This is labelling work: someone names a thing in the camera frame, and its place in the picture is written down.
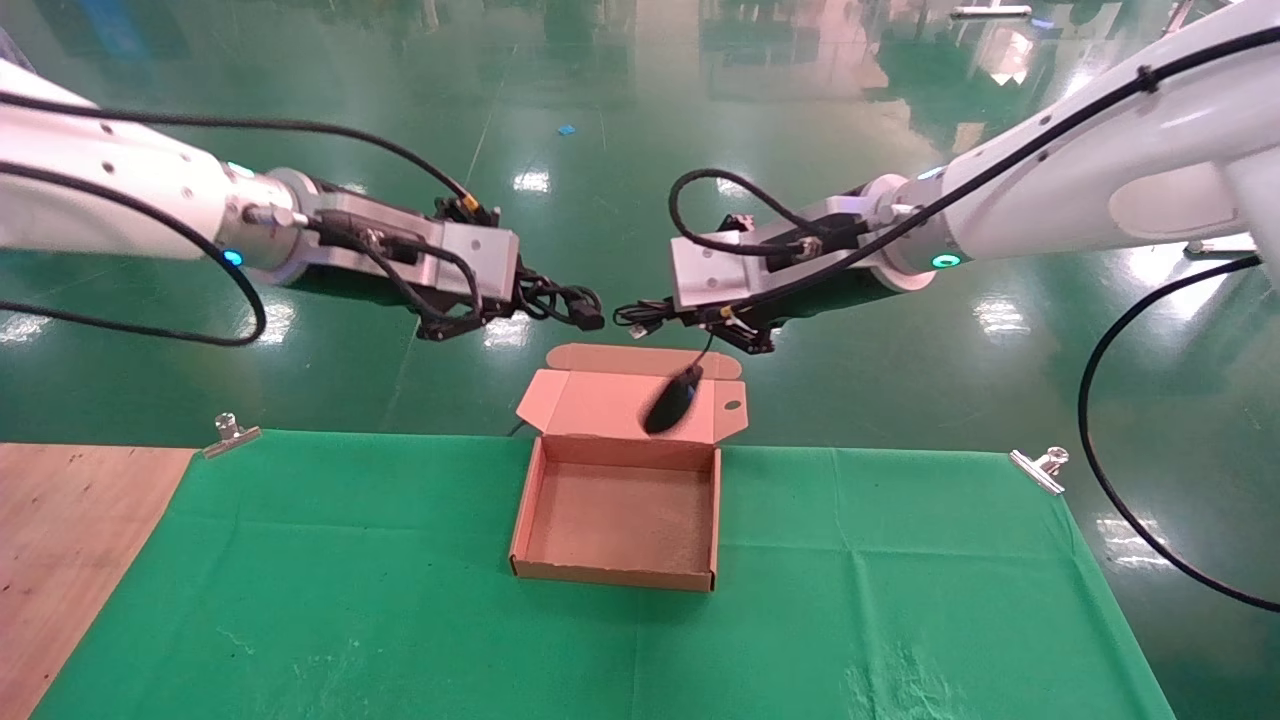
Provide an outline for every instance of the green tablecloth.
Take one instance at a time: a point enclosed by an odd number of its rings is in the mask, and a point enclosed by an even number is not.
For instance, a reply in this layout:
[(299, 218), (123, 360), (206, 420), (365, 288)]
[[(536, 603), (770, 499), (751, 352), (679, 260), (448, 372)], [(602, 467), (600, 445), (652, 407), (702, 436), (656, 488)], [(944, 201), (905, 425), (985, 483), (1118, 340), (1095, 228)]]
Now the green tablecloth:
[(530, 442), (197, 459), (35, 717), (1171, 717), (1002, 455), (724, 450), (712, 594), (522, 580)]

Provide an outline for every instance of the box flap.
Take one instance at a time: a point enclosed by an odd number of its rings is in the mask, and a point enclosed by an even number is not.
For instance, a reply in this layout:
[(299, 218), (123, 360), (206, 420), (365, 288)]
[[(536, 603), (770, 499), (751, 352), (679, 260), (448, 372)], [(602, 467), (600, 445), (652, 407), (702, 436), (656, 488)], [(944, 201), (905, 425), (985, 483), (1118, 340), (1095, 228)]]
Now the box flap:
[(671, 374), (696, 356), (689, 350), (562, 345), (547, 356), (552, 369), (534, 374), (516, 414), (548, 436), (713, 445), (748, 423), (746, 383), (727, 379), (737, 378), (742, 366), (718, 352), (708, 352), (699, 363), (703, 380), (678, 425), (657, 437), (641, 427), (641, 415)]
[(556, 411), (556, 404), (559, 401), (566, 382), (568, 382), (568, 373), (538, 370), (534, 373), (532, 382), (529, 383), (529, 389), (525, 391), (525, 397), (520, 401), (520, 407), (516, 407), (516, 415), (545, 433), (552, 424), (552, 413)]
[[(696, 350), (575, 342), (553, 347), (547, 354), (547, 365), (556, 370), (671, 377), (689, 366), (694, 357), (698, 357)], [(703, 366), (705, 380), (736, 380), (742, 375), (742, 365), (719, 352), (703, 355), (698, 364)]]

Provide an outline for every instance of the cardboard box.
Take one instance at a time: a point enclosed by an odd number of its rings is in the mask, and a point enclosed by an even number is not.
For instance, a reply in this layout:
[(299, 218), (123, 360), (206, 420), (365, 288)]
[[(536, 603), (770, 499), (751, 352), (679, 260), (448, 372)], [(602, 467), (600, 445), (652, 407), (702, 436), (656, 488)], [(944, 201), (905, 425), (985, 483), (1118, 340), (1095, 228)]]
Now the cardboard box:
[(541, 430), (511, 541), (521, 578), (710, 592), (721, 452), (746, 427), (742, 366), (718, 352), (689, 415), (649, 437), (640, 415), (698, 354), (562, 345), (516, 413)]

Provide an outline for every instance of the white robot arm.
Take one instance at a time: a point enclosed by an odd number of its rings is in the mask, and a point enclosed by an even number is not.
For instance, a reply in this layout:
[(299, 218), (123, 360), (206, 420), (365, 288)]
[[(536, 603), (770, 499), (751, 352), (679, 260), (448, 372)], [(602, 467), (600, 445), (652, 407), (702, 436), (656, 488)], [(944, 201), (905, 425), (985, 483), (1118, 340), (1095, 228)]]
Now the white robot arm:
[[(84, 115), (68, 114), (68, 106)], [(436, 215), (428, 218), (297, 170), (256, 174), (136, 122), (93, 117), (102, 113), (111, 111), (96, 110), (83, 97), (0, 61), (0, 164), (12, 168), (0, 174), (0, 249), (204, 256), (200, 247), (133, 209), (13, 174), (33, 168), (87, 181), (170, 215), (211, 241), (233, 265), (251, 270), (256, 281), (289, 284), (317, 273), (328, 279), (389, 278), (394, 272), (397, 287), (411, 293), (407, 304), (436, 311), (419, 313), (419, 337), (426, 340), (476, 329), (517, 307), (581, 329), (603, 325), (594, 293), (557, 286), (525, 268), (516, 233), (497, 227), (498, 211), (489, 213), (465, 191), (438, 202)], [(474, 309), (476, 295), (480, 310)], [(556, 310), (556, 296), (564, 300), (567, 313)], [(458, 304), (472, 311), (443, 319)]]
[(879, 177), (800, 210), (800, 223), (754, 228), (731, 217), (717, 233), (684, 232), (684, 184), (742, 181), (695, 170), (672, 188), (682, 231), (671, 241), (673, 297), (616, 318), (636, 336), (681, 319), (768, 352), (769, 328), (787, 318), (922, 290), (937, 270), (970, 260), (1240, 232), (1252, 232), (1277, 281), (1277, 40), (1280, 4), (1244, 0), (950, 164), (914, 179)]

